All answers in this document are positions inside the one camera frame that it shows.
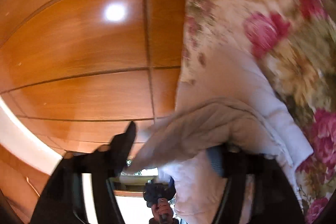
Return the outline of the person's left hand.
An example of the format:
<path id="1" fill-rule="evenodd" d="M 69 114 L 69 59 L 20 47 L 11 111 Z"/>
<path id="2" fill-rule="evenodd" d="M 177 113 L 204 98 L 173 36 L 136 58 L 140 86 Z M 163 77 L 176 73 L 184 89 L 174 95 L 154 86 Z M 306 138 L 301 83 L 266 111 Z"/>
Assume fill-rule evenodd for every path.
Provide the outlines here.
<path id="1" fill-rule="evenodd" d="M 160 198 L 157 204 L 153 204 L 151 207 L 153 218 L 149 223 L 160 223 L 160 217 L 166 216 L 164 223 L 173 223 L 173 210 L 167 199 Z"/>

